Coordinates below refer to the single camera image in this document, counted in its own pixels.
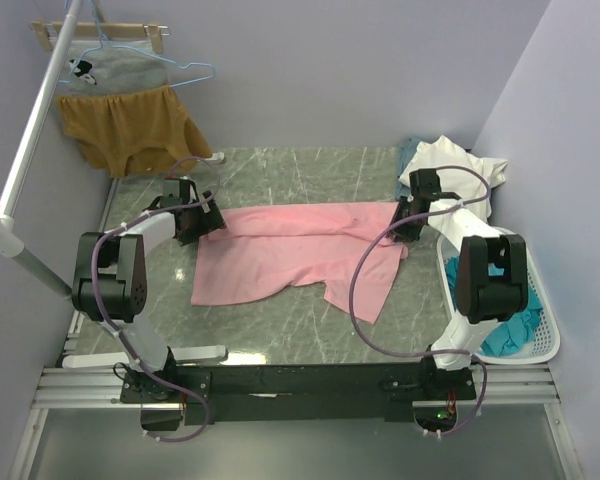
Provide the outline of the pink t shirt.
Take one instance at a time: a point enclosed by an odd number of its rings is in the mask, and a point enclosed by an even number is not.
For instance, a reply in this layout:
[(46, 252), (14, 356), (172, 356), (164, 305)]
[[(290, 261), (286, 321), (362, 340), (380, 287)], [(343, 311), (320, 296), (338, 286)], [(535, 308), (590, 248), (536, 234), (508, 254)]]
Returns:
[(226, 209), (227, 228), (199, 241), (191, 302), (244, 304), (288, 286), (321, 283), (327, 302), (373, 324), (408, 256), (406, 246), (379, 237), (396, 207), (358, 202)]

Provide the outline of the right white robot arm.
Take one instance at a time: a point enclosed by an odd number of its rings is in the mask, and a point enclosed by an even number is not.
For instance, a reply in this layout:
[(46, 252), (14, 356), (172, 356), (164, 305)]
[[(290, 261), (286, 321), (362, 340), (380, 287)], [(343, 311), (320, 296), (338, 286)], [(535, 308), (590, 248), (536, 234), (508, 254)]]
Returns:
[(432, 399), (444, 397), (454, 386), (451, 371), (468, 367), (489, 334), (528, 304), (525, 240), (501, 233), (470, 210), (490, 199), (489, 182), (458, 166), (458, 171), (473, 175), (484, 187), (479, 197), (464, 199), (442, 188), (439, 174), (444, 169), (424, 168), (409, 174), (410, 195), (399, 199), (389, 233), (398, 241), (413, 242), (428, 226), (459, 253), (456, 309), (443, 334), (430, 346), (435, 364), (418, 377), (420, 390)]

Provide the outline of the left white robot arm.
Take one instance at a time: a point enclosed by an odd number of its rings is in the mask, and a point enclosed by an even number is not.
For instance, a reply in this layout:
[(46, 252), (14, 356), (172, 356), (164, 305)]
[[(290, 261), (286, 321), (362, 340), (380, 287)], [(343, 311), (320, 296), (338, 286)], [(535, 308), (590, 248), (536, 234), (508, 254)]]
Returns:
[(97, 322), (123, 348), (109, 358), (114, 373), (134, 387), (144, 384), (156, 401), (173, 399), (180, 388), (179, 361), (224, 359), (228, 350), (214, 345), (171, 349), (144, 312), (148, 297), (146, 255), (172, 239), (189, 245), (226, 227), (215, 202), (217, 191), (200, 193), (186, 178), (164, 180), (163, 192), (139, 216), (107, 232), (79, 239), (71, 300), (75, 309)]

